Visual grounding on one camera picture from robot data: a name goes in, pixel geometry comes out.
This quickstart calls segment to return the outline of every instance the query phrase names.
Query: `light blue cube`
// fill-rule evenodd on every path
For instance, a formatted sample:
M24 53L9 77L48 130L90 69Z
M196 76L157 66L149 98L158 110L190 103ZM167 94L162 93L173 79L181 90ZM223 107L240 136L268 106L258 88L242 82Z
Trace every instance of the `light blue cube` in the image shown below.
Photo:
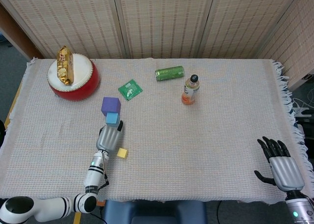
M108 112L106 116L106 124L110 127L118 127L120 123L120 116L116 112Z

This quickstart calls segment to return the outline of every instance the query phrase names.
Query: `tablecloth fringe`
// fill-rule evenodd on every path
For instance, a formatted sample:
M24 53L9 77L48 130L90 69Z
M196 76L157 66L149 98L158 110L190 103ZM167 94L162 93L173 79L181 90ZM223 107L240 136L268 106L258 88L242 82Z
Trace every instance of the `tablecloth fringe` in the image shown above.
M26 68L26 70L25 70L25 72L24 72L23 79L26 79L26 78L28 77L29 73L31 72L30 69L31 69L32 65L35 63L35 61L36 61L37 59L38 59L38 58L35 58L35 57L34 57L30 62L27 62L27 63L26 63L27 68ZM10 124L11 124L12 120L14 120L15 111L16 111L16 107L13 107L13 110L12 110L12 112L11 112L10 115L9 115L10 123L9 123L9 125L8 125L8 128L10 127Z
M308 155L306 151L308 148L305 146L304 143L304 135L297 127L297 121L295 119L295 111L292 109L292 92L288 90L288 79L289 77L282 75L282 69L284 66L280 62L273 62L273 65L275 67L275 70L277 72L277 82L278 86L281 92L281 97L286 109L287 117L291 124L291 129L293 133L293 139L295 140L295 143L298 144L299 147L299 153L302 157L302 160L304 164L306 165L308 175L311 179L311 190L314 191L314 173L313 173L313 166L311 162L308 159Z

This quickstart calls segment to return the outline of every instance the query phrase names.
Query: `yellow cube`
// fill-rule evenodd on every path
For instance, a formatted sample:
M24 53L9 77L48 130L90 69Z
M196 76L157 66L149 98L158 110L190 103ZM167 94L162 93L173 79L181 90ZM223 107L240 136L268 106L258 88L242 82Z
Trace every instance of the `yellow cube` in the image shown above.
M118 157L125 159L127 157L127 155L128 155L128 150L127 149L119 148L119 151L118 151L118 154L117 154Z

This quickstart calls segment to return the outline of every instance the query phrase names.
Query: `purple cube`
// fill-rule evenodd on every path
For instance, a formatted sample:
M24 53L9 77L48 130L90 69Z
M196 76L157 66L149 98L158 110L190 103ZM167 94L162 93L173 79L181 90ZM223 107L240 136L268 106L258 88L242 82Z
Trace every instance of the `purple cube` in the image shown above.
M118 98L114 97L104 97L102 112L105 116L107 116L108 112L118 113L120 114L121 103Z

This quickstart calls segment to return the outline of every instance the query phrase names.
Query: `robot finger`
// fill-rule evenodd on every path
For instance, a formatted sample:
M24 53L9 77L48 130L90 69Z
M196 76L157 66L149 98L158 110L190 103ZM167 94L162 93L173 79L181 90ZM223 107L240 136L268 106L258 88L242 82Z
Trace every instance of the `robot finger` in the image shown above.
M273 140L273 139L270 139L270 142L274 145L274 147L275 147L275 149L277 151L278 156L281 156L281 157L284 156L284 152L281 149L281 147L278 145L278 143L275 140Z
M289 153L289 151L288 151L288 149L286 147L286 145L282 141L280 141L280 140L277 141L277 142L278 142L279 146L281 147L281 149L282 149L282 151L284 153L284 156L291 157L290 153Z
M273 146L273 144L270 142L270 140L267 137L262 137L262 138L266 142L271 156L277 157L278 156L277 151L276 151L275 147Z
M102 127L102 128L99 130L99 134L98 134L98 136L99 136L99 135L100 135L100 133L102 132L103 128L104 128L104 127Z
M120 132L121 130L122 130L122 127L123 127L123 121L122 120L120 120L120 124L119 124L119 126L118 126L118 131Z
M267 177L264 177L262 176L262 174L259 172L259 171L254 171L255 173L255 176L262 182L264 183L267 183L267 184L270 184L270 185L273 185L273 186L276 186L276 182L274 180L274 178L267 178Z
M267 161L269 162L269 158L272 156L270 154L270 151L269 151L267 145L264 143L264 141L262 141L260 139L257 139L257 142L261 145L263 152L264 152L264 155L267 158Z

